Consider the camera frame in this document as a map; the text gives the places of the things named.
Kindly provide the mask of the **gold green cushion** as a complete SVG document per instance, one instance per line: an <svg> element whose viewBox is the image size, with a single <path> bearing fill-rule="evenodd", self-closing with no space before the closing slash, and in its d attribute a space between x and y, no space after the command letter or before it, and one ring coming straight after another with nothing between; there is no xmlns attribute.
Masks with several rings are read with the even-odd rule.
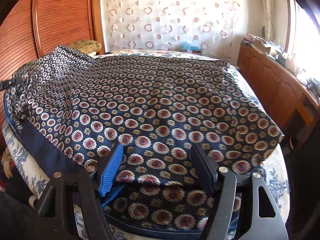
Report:
<svg viewBox="0 0 320 240"><path fill-rule="evenodd" d="M95 40L78 40L69 44L68 47L76 49L89 56L95 56L102 48L102 45Z"/></svg>

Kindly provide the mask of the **wooden desk cabinet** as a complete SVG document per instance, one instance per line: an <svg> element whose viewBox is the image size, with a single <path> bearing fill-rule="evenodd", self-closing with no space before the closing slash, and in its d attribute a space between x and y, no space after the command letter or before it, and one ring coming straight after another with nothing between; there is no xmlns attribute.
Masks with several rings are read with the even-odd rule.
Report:
<svg viewBox="0 0 320 240"><path fill-rule="evenodd" d="M241 43L237 65L286 137L304 142L319 122L319 103L286 68Z"/></svg>

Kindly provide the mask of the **clutter on desk top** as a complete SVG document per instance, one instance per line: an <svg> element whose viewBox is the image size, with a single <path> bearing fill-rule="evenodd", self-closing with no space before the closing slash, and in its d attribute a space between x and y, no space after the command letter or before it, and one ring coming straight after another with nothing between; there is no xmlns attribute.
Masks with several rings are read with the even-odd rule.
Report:
<svg viewBox="0 0 320 240"><path fill-rule="evenodd" d="M319 77L315 77L306 68L299 69L295 65L295 54L289 55L274 42L249 33L243 38L241 44L254 49L285 67L319 100Z"/></svg>

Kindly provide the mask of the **turquoise box on floor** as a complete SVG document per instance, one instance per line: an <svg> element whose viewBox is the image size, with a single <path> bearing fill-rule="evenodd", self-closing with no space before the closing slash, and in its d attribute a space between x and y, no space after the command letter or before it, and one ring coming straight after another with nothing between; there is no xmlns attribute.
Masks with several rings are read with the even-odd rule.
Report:
<svg viewBox="0 0 320 240"><path fill-rule="evenodd" d="M195 54L195 55L202 55L202 49L199 46L193 46L190 43L183 42L181 44L181 52Z"/></svg>

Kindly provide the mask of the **sheer circle patterned curtain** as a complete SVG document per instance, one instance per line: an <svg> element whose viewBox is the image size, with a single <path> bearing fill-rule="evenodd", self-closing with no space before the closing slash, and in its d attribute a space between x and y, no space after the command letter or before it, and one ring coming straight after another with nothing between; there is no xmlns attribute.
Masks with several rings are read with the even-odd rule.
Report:
<svg viewBox="0 0 320 240"><path fill-rule="evenodd" d="M235 62L264 23L262 0L100 0L105 47L179 51Z"/></svg>

